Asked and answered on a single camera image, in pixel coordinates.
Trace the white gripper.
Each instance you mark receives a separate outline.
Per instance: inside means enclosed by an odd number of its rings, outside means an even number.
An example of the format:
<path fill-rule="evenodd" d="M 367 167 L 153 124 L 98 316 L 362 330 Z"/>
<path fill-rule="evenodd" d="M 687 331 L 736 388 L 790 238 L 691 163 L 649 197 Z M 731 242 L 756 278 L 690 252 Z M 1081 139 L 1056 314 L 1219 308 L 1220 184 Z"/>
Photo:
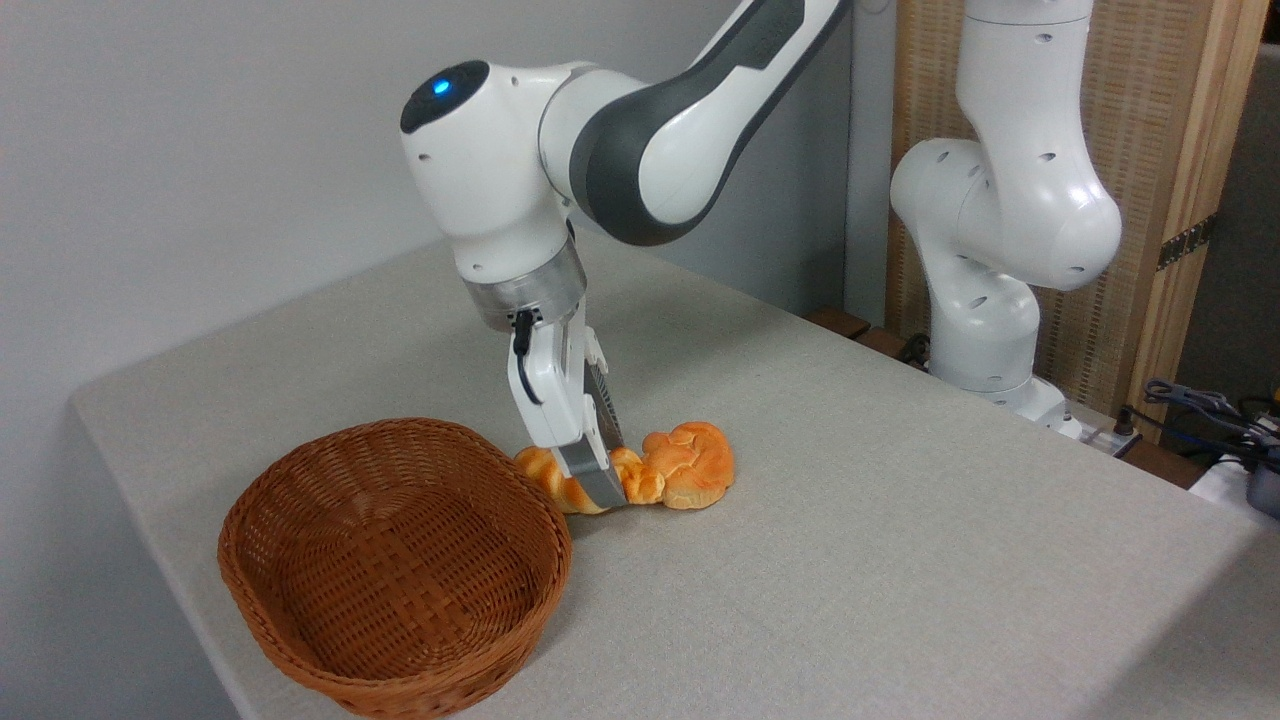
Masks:
<path fill-rule="evenodd" d="M 509 387 L 531 441 L 553 448 L 564 474 L 598 507 L 627 505 L 607 455 L 625 447 L 625 438 L 607 383 L 609 365 L 586 323 L 586 302 L 553 322 L 531 309 L 511 319 Z"/>

